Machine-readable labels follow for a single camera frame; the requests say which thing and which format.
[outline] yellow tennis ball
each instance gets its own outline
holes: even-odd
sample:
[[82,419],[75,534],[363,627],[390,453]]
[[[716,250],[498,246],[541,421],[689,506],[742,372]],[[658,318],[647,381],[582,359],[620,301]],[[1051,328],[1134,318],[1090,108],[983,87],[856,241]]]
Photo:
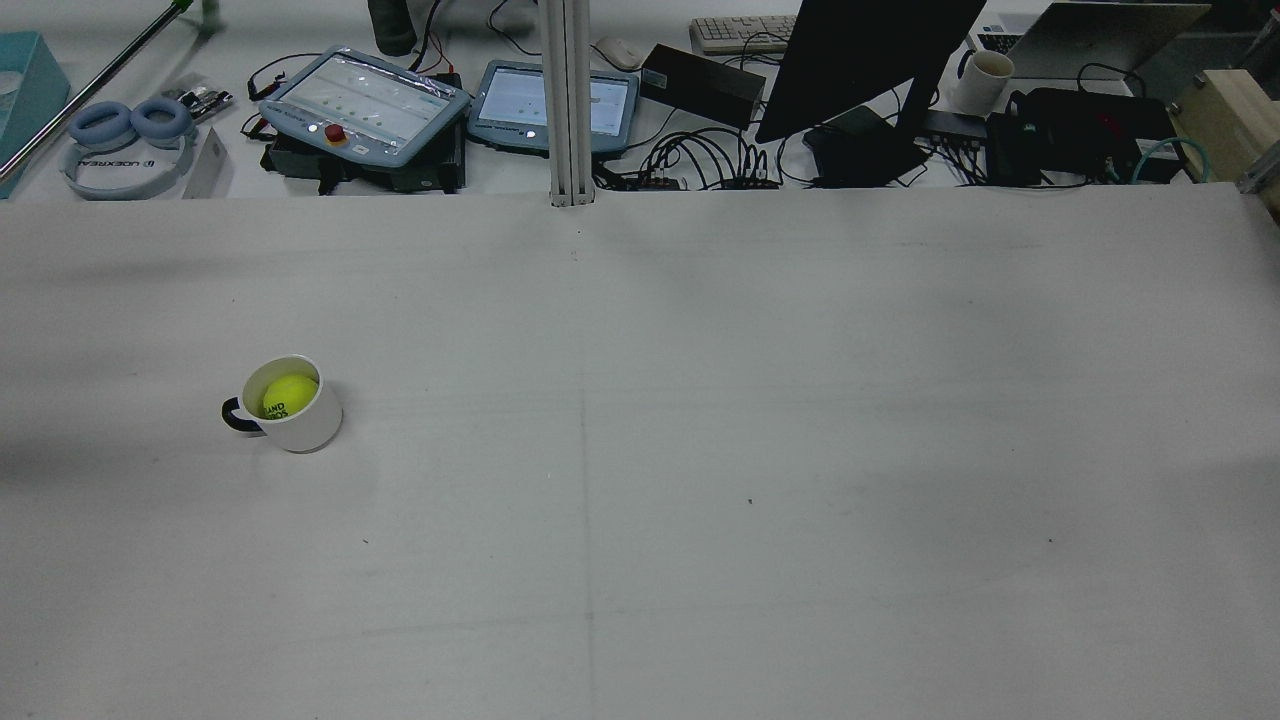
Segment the yellow tennis ball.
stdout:
[[306,407],[317,389],[320,386],[306,375],[282,375],[266,386],[266,392],[262,393],[262,416],[268,420],[288,418]]

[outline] white mouse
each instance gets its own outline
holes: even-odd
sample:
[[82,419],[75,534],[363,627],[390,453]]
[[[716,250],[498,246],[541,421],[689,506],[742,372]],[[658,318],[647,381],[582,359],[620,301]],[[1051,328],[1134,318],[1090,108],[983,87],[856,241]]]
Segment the white mouse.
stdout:
[[595,49],[621,70],[637,70],[644,64],[644,55],[621,37],[602,37],[596,41]]

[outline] white cup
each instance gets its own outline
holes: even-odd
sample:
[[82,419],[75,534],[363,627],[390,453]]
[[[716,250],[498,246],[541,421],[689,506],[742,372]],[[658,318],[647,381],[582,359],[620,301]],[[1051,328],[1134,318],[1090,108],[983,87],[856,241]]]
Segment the white cup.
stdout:
[[[285,418],[264,418],[262,396],[266,387],[284,375],[300,374],[316,382],[316,393],[302,410]],[[248,419],[236,411],[250,415]],[[236,397],[223,402],[223,420],[233,430],[262,433],[276,446],[289,452],[319,450],[338,432],[342,424],[342,405],[333,387],[325,382],[320,368],[302,355],[285,355],[262,365],[244,380],[244,388]]]
[[988,115],[1000,94],[1014,77],[1014,61],[992,50],[966,54],[956,70],[959,81],[951,88],[951,109],[966,115]]

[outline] headphones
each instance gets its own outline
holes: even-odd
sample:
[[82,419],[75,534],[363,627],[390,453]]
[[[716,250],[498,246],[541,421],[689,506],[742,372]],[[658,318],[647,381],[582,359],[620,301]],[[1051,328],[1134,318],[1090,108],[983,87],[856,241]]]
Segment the headphones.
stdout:
[[[63,156],[67,184],[86,200],[146,200],[169,190],[187,174],[195,160],[196,123],[186,105],[168,97],[143,100],[129,110],[120,102],[97,102],[72,118],[68,129],[74,145]],[[159,176],[125,187],[99,188],[81,184],[76,176],[86,158],[123,150],[138,138],[163,150],[177,150],[178,159]]]

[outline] black monitor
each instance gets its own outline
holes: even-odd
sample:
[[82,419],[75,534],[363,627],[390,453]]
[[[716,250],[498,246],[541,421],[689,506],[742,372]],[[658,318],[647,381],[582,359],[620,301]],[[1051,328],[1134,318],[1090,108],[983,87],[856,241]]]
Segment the black monitor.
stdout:
[[[938,79],[986,0],[804,0],[755,132],[768,142],[810,131],[827,184],[884,184],[919,165],[914,140]],[[910,81],[890,127],[867,108]]]

